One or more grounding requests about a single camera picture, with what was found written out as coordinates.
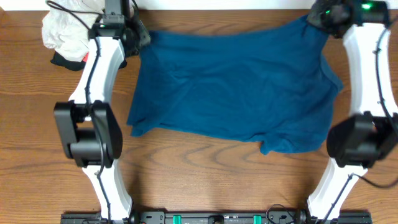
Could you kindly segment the teal blue t-shirt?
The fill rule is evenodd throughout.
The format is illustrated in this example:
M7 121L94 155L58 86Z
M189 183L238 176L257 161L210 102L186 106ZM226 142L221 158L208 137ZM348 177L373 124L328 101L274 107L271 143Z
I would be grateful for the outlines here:
M306 17L235 35L150 36L127 119L134 137L172 129L259 142L263 154L326 139L343 83L322 54L328 35Z

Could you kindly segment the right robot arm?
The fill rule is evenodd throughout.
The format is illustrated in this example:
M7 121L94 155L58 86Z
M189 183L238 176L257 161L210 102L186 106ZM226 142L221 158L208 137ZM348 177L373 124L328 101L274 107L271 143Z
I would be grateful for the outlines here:
M309 24L341 39L351 83L346 120L327 136L327 167L305 210L294 223L371 223L368 212L344 212L341 206L357 181L397 145L397 104L389 70L389 37L394 19L387 2L316 0Z

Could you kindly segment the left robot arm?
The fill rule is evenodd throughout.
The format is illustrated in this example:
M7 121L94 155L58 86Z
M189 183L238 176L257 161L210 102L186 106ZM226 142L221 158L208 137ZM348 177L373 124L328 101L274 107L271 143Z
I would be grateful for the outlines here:
M139 55L151 37L135 1L106 1L87 28L89 53L82 76L67 102L53 113L67 158L90 179L100 202L97 213L65 213L61 223L139 223L119 168L123 134L110 101L119 68Z

